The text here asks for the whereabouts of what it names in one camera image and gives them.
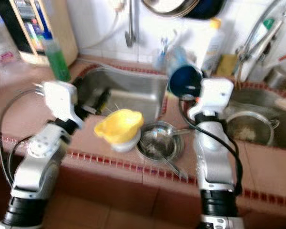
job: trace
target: blue mug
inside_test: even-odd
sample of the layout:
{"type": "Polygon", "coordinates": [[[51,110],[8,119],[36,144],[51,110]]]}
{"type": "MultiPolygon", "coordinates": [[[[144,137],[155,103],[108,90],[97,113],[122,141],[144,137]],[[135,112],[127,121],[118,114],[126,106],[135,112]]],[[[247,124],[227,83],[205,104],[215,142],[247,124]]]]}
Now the blue mug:
{"type": "Polygon", "coordinates": [[[174,47],[167,58],[168,90],[183,100],[194,100],[201,91],[204,73],[190,64],[185,50],[174,47]]]}

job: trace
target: sink basin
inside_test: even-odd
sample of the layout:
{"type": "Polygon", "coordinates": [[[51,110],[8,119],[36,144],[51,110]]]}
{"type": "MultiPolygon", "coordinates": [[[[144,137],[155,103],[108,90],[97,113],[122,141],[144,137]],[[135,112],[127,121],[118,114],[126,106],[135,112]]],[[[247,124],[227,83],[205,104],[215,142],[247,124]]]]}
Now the sink basin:
{"type": "Polygon", "coordinates": [[[281,96],[271,91],[244,88],[233,92],[230,104],[233,102],[239,105],[246,104],[246,109],[249,111],[258,112],[269,120],[279,120],[280,125],[274,130],[275,136],[272,146],[286,148],[286,112],[276,108],[275,100],[278,98],[281,96]]]}
{"type": "Polygon", "coordinates": [[[140,111],[144,121],[151,122],[161,115],[167,78],[100,67],[88,71],[74,84],[78,100],[84,106],[94,105],[104,90],[110,90],[111,96],[102,109],[103,116],[127,108],[140,111]]]}

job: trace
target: green dish soap bottle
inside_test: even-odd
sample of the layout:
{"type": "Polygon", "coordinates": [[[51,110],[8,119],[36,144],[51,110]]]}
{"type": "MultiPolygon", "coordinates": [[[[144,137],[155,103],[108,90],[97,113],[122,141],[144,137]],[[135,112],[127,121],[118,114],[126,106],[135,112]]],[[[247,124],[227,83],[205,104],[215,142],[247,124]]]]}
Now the green dish soap bottle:
{"type": "Polygon", "coordinates": [[[52,34],[49,31],[43,33],[43,38],[42,45],[55,78],[60,81],[69,82],[71,76],[59,42],[52,37],[52,34]]]}

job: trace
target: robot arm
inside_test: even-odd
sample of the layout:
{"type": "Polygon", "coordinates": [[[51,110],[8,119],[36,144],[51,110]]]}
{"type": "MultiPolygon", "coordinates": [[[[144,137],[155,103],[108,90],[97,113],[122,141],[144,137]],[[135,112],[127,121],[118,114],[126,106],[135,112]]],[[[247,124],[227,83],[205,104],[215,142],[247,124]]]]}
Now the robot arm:
{"type": "Polygon", "coordinates": [[[57,119],[29,141],[28,153],[18,166],[11,198],[0,229],[39,229],[48,199],[59,173],[71,135],[82,128],[88,113],[77,105],[76,87],[63,82],[46,82],[47,106],[57,119]]]}
{"type": "MultiPolygon", "coordinates": [[[[200,129],[220,138],[229,139],[218,118],[228,105],[233,84],[226,79],[204,79],[198,104],[188,111],[200,129]]],[[[233,171],[228,160],[228,149],[214,138],[196,130],[194,149],[197,154],[197,178],[201,192],[204,229],[243,229],[237,217],[233,171]]]]}

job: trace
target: tiled countertop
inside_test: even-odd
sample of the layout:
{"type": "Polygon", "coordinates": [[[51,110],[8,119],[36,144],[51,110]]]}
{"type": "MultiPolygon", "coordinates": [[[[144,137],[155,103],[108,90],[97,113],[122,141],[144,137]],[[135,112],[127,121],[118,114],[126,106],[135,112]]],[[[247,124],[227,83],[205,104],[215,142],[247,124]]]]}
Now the tiled countertop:
{"type": "MultiPolygon", "coordinates": [[[[105,62],[126,66],[121,62],[109,60],[105,62]]],[[[74,79],[89,65],[87,62],[73,64],[72,78],[74,79]]],[[[127,63],[127,66],[149,69],[149,66],[138,66],[138,64],[127,63]]],[[[32,83],[52,79],[53,75],[49,68],[22,62],[11,63],[0,69],[0,111],[19,91],[31,87],[32,83]]],[[[48,119],[53,117],[41,96],[30,94],[21,98],[8,111],[4,120],[2,132],[5,147],[11,149],[19,139],[35,134],[48,119]]],[[[176,164],[190,175],[190,179],[186,181],[175,176],[165,165],[155,165],[143,160],[139,157],[137,149],[128,153],[111,150],[104,140],[97,138],[93,133],[94,126],[102,119],[101,116],[90,116],[85,121],[84,129],[74,134],[63,166],[188,195],[199,195],[195,180],[196,155],[192,147],[193,133],[183,136],[184,153],[176,161],[176,164]]],[[[186,126],[178,111],[177,98],[168,96],[167,111],[161,120],[171,123],[176,128],[186,126]]],[[[244,167],[244,191],[237,200],[239,206],[286,216],[286,150],[244,142],[238,144],[244,167]]],[[[24,147],[20,147],[19,153],[23,152],[24,147]]]]}

